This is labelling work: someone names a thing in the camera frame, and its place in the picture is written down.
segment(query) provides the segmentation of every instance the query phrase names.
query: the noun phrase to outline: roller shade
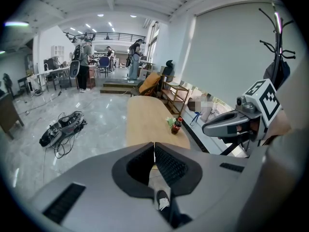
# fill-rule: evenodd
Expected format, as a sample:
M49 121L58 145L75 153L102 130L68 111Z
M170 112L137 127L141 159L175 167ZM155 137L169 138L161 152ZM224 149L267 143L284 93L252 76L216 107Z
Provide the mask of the roller shade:
M276 6L284 22L291 16ZM246 3L202 14L197 17L194 36L182 80L209 92L235 107L236 97L255 81L263 79L265 69L274 60L259 40L275 45L270 3ZM296 52L287 59L291 73L307 54L307 47L296 23L283 30L283 48Z

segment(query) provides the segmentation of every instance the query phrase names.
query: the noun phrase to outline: marble floor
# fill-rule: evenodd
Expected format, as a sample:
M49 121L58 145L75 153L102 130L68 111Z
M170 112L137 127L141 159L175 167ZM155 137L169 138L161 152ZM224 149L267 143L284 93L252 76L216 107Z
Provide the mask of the marble floor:
M25 199L31 198L46 183L84 159L126 147L126 104L129 95L100 94L99 87L87 93L80 93L75 87L62 90L60 96L59 92L60 89L50 89L38 97L25 95L15 99L14 105L21 113L25 126L17 122L11 129L14 140L0 129L0 156L9 183ZM39 139L62 112L68 115L76 110L84 112L88 124L76 134L72 151L57 159L52 148L41 147ZM191 149L200 151L186 133ZM158 170L151 171L150 178L149 186L169 191Z

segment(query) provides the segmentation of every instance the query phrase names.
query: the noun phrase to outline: balcony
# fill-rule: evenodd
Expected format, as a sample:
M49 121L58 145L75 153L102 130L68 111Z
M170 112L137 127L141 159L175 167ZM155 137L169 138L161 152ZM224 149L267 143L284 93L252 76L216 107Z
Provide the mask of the balcony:
M68 32L63 32L68 37L68 39L72 43L84 42L86 39L90 39L92 41L127 41L127 42L135 42L138 39L146 40L145 36L140 36L136 34L128 34L128 33L84 33L79 35L72 35Z

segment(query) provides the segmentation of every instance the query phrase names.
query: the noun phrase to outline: vent grille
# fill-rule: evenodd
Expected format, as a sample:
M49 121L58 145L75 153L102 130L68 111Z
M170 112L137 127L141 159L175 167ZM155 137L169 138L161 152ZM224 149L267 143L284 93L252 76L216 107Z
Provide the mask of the vent grille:
M226 168L226 169L229 169L229 170L232 170L232 171L236 171L236 172L239 172L241 173L243 171L243 169L245 167L242 167L242 166L238 166L238 165L234 165L234 164L230 164L230 163L221 163L220 167L222 168Z
M85 189L86 187L75 183L69 185L43 214L55 223L61 223Z

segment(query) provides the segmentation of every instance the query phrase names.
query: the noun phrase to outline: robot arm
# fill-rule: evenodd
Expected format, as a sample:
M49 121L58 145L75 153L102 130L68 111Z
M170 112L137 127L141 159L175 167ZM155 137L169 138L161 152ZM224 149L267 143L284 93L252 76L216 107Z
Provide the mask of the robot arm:
M281 109L275 93L269 79L257 81L237 98L234 111L221 114L205 123L203 133L210 137L220 137L224 143L234 143L235 147L248 139L252 142L263 139L270 123ZM259 125L257 130L251 129L253 122Z

